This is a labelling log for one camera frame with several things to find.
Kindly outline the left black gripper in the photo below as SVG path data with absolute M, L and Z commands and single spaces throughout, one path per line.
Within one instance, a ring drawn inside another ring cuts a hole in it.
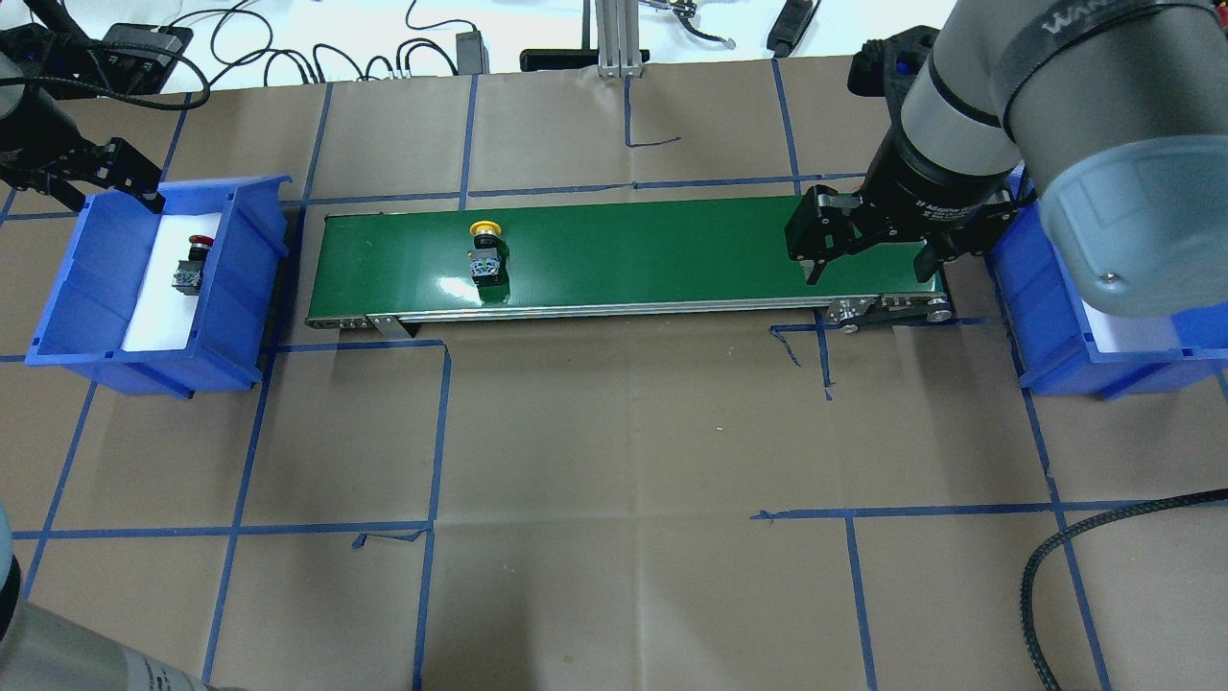
M 72 118 L 39 83 L 1 88 L 1 179 L 14 191 L 50 198 L 72 214 L 86 198 L 69 180 L 122 191 L 150 214 L 163 214 L 162 171 L 126 139 L 88 144 Z

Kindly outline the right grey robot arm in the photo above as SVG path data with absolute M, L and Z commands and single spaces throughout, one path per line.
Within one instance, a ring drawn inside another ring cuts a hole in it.
M 868 41 L 847 87 L 890 126 L 860 191 L 815 185 L 783 230 L 830 263 L 921 242 L 915 276 L 992 250 L 1009 203 L 1079 297 L 1119 318 L 1226 301 L 1226 29 L 1214 1 L 959 1 Z

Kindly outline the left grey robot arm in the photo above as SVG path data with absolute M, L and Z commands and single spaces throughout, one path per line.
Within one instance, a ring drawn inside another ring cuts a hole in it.
M 2 180 L 14 191 L 37 191 L 72 211 L 86 198 L 75 182 L 122 191 L 150 214 L 162 214 L 161 171 L 122 137 L 92 144 L 36 79 L 2 56 Z M 2 519 L 2 689 L 5 690 L 210 690 L 157 657 L 32 604 L 21 594 L 23 567 L 12 551 L 12 525 Z

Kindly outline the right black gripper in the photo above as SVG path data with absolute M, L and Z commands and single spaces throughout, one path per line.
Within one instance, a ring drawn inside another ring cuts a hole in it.
M 812 185 L 783 227 L 787 254 L 815 285 L 830 263 L 900 239 L 923 241 L 912 258 L 917 281 L 963 255 L 991 252 L 1018 216 L 1005 172 L 943 169 L 919 152 L 903 126 L 885 133 L 860 191 Z

